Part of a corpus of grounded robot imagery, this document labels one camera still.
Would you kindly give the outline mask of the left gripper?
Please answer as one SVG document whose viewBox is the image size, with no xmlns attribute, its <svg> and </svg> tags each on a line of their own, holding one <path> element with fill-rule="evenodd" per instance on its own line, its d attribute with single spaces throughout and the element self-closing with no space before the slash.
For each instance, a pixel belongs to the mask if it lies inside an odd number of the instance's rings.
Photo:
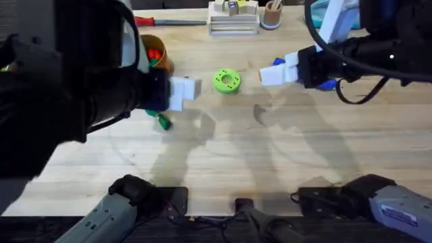
<svg viewBox="0 0 432 243">
<path fill-rule="evenodd" d="M 166 70 L 157 68 L 149 73 L 132 68 L 113 69 L 97 74 L 95 82 L 86 114 L 87 124 L 96 127 L 127 119 L 135 109 L 182 111 L 183 99 L 195 100 L 202 84 L 201 79 L 178 76 L 169 79 Z"/>
</svg>

